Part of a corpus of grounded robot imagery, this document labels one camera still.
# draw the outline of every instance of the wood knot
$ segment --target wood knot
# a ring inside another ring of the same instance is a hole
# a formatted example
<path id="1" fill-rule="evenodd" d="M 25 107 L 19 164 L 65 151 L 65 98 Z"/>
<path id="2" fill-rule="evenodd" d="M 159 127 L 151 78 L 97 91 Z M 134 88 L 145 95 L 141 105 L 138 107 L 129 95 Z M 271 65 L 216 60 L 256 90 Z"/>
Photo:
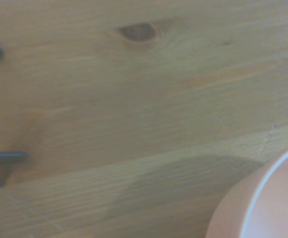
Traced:
<path id="1" fill-rule="evenodd" d="M 126 39 L 133 42 L 150 42 L 158 36 L 158 29 L 151 23 L 121 27 L 118 32 Z"/>

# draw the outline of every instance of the wood grain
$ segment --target wood grain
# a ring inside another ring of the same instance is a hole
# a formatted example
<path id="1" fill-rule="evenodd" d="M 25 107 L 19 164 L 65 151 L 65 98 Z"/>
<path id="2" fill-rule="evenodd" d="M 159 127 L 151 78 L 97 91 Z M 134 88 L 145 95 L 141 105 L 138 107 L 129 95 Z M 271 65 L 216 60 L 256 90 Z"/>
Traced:
<path id="1" fill-rule="evenodd" d="M 286 147 L 274 128 L 3 188 L 0 235 L 201 238 L 226 191 Z"/>
<path id="2" fill-rule="evenodd" d="M 1 237 L 201 238 L 288 146 L 288 1 L 0 0 L 0 46 Z"/>

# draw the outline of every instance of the light wood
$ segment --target light wood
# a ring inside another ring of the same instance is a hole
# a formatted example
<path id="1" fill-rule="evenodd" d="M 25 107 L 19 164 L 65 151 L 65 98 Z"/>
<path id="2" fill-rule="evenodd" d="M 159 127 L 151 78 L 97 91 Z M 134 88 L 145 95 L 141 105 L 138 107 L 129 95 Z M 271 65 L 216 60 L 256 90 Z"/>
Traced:
<path id="1" fill-rule="evenodd" d="M 0 46 L 3 238 L 202 238 L 288 146 L 288 1 L 0 0 Z"/>

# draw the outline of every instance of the bowl rim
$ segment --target bowl rim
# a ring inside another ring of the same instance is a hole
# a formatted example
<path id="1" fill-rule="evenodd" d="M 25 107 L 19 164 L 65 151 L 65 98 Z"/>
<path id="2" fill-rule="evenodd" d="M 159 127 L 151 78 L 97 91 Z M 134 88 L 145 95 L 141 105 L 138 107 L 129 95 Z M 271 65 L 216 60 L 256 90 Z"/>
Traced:
<path id="1" fill-rule="evenodd" d="M 240 229 L 240 238 L 246 238 L 245 237 L 245 229 L 247 227 L 247 224 L 249 222 L 250 216 L 253 212 L 254 206 L 256 204 L 256 201 L 259 197 L 259 195 L 261 194 L 263 188 L 265 187 L 267 181 L 270 179 L 270 177 L 273 175 L 273 173 L 279 168 L 279 166 L 285 162 L 288 159 L 288 150 L 286 150 L 286 152 L 284 152 L 278 159 L 276 159 L 268 168 L 268 170 L 264 173 L 264 176 L 262 177 L 262 179 L 260 180 L 258 186 L 256 187 L 248 208 L 245 212 L 244 218 L 243 218 L 243 222 L 241 225 L 241 229 Z"/>

